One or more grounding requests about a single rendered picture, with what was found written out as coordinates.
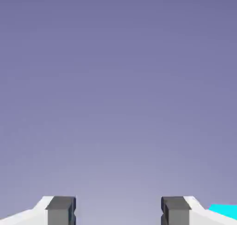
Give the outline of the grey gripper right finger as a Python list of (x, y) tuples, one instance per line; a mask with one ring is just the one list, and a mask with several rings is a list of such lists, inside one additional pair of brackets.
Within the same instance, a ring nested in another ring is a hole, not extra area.
[(194, 196), (163, 196), (161, 225), (237, 225), (237, 220), (205, 209)]

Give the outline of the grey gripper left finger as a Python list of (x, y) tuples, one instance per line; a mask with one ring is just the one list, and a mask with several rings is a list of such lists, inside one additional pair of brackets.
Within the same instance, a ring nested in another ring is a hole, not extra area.
[(32, 208), (0, 219), (0, 225), (76, 225), (76, 197), (43, 196)]

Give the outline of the large cyan box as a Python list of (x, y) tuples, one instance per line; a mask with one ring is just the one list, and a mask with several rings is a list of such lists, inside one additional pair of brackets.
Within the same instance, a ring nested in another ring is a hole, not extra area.
[(209, 210), (237, 220), (237, 205), (212, 204)]

